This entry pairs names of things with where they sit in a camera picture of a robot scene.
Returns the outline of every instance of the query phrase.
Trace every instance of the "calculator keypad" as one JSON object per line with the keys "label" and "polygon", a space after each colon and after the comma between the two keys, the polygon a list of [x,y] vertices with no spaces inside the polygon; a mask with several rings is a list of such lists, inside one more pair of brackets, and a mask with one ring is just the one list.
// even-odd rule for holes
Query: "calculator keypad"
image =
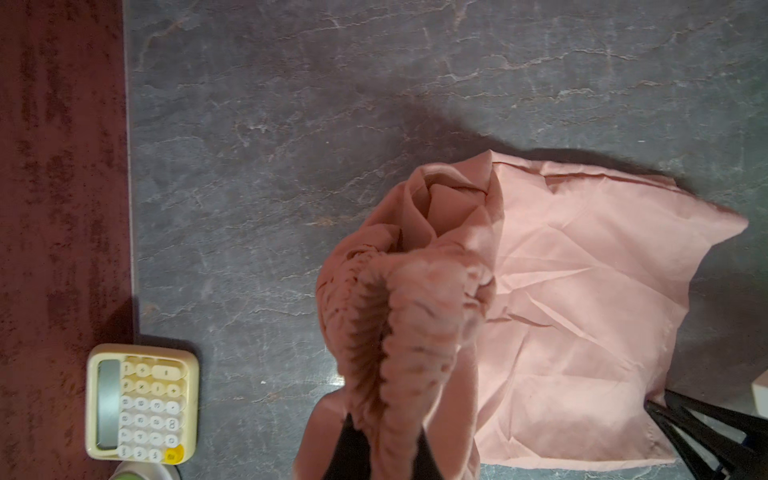
{"label": "calculator keypad", "polygon": [[178,463],[183,455],[184,369],[178,362],[128,357],[121,363],[118,456]]}

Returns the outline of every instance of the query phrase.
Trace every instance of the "gray tabletop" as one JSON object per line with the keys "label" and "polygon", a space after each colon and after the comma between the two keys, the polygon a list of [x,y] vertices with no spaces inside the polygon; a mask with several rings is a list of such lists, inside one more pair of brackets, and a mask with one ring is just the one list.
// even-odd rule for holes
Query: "gray tabletop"
{"label": "gray tabletop", "polygon": [[[142,341],[202,364],[184,478],[289,478],[339,385],[323,259],[414,167],[488,148],[662,172],[750,219],[705,259],[669,380],[749,411],[768,369],[765,18],[763,0],[128,2]],[[483,471],[513,476],[689,478]]]}

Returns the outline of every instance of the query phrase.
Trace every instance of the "maroon surface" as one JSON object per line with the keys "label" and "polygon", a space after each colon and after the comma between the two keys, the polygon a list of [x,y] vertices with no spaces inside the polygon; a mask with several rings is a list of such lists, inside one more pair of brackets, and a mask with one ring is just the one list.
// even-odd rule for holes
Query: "maroon surface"
{"label": "maroon surface", "polygon": [[131,341],[122,10],[0,7],[0,478],[108,478],[84,367]]}

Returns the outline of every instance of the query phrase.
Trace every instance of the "gathered fabric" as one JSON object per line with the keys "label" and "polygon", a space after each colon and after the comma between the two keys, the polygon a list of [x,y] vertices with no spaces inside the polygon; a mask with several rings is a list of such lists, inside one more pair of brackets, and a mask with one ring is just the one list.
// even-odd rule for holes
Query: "gathered fabric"
{"label": "gathered fabric", "polygon": [[310,416],[294,478],[322,478],[347,413],[374,480],[410,478],[422,429],[446,480],[480,461],[672,461],[644,400],[701,259],[745,227],[666,177],[492,151],[417,168],[320,271],[345,385]]}

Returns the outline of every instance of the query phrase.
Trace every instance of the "calculator screen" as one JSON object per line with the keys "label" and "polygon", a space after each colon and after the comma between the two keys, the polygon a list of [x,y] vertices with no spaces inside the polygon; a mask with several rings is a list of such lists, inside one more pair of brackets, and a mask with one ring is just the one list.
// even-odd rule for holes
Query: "calculator screen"
{"label": "calculator screen", "polygon": [[120,360],[102,360],[96,395],[96,446],[102,450],[118,447],[120,394]]}

